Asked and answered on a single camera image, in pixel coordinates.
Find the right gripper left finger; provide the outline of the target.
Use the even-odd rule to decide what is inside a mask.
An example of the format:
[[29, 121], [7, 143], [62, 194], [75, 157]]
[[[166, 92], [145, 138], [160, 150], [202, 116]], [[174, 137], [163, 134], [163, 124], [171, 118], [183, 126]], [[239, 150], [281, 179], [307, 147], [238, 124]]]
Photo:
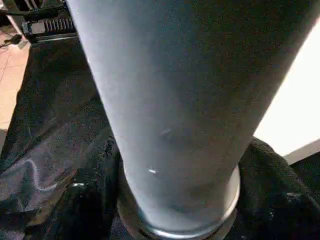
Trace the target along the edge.
[[118, 198], [120, 153], [109, 136], [93, 145], [86, 165], [41, 225], [30, 228], [32, 240], [108, 240]]

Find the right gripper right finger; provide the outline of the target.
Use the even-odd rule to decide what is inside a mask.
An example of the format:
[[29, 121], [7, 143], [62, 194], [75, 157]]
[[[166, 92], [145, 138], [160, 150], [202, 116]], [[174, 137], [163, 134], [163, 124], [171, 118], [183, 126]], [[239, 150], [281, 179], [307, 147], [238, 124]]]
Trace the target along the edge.
[[318, 240], [320, 205], [287, 161], [253, 138], [239, 162], [234, 240]]

